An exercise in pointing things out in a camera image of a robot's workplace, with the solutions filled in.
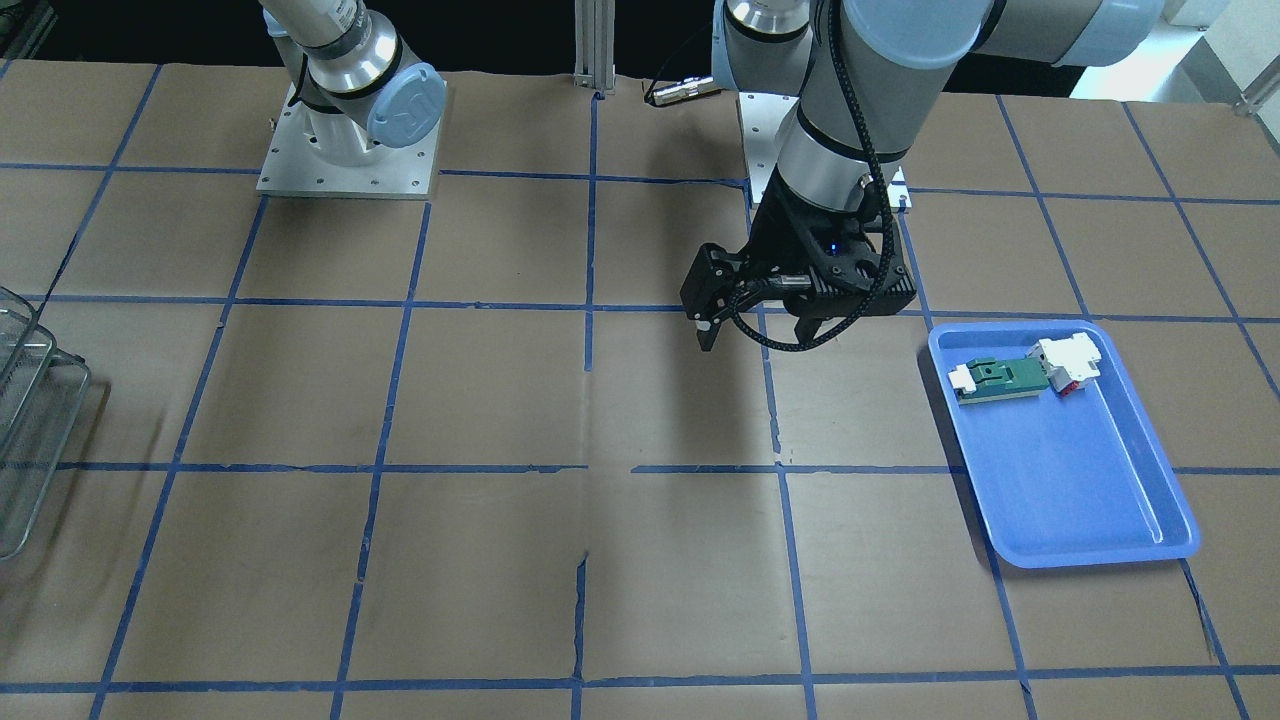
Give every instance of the metal post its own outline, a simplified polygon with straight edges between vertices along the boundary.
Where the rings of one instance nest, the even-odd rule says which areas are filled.
[[[1235,104],[1235,114],[1242,118],[1256,115],[1262,105],[1280,90],[1280,56],[1271,60],[1267,69],[1249,83],[1240,92],[1240,101]]]
[[[613,3],[573,0],[577,20],[573,82],[581,87],[613,92]]]

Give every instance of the metal base plate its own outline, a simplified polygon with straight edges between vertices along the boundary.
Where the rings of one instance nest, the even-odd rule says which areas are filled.
[[[416,145],[385,147],[385,158],[378,163],[348,168],[326,163],[311,147],[305,132],[306,111],[301,104],[280,108],[271,149],[257,178],[260,193],[279,197],[430,199],[443,120]]]
[[[739,95],[739,117],[742,122],[742,150],[746,167],[751,172],[751,202],[759,205],[764,187],[769,184],[773,167],[778,164],[778,128],[795,106],[797,97],[744,92]],[[890,183],[890,201],[895,208],[911,209],[911,192],[906,176],[899,169]]]

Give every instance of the blue plastic tray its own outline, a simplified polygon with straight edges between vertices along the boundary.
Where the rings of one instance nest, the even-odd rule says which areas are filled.
[[[947,373],[975,357],[1023,357],[1042,337],[1088,333],[1102,377],[1059,397],[960,405]],[[1107,333],[1083,320],[945,324],[929,333],[987,534],[1019,568],[1188,557],[1192,516]]]

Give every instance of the green connector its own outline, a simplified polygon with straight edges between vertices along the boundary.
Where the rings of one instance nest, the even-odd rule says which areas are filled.
[[[1048,387],[1048,375],[1044,374],[1039,360],[1028,357],[1018,360],[978,357],[964,365],[956,365],[955,370],[947,373],[947,379],[951,380],[960,405],[1033,397]]]

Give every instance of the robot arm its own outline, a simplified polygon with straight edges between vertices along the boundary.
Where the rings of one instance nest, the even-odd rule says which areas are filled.
[[[915,287],[897,252],[886,178],[956,63],[977,49],[1111,64],[1149,33],[1161,8],[1160,0],[722,0],[717,83],[800,101],[778,131],[778,164],[746,246],[703,245],[681,287],[703,350],[730,320],[762,345],[803,351],[860,316],[902,310]],[[799,318],[797,342],[764,338],[742,322],[763,300],[781,300]]]
[[[342,114],[370,143],[407,147],[444,111],[444,81],[364,0],[261,0],[296,99],[320,115]]]

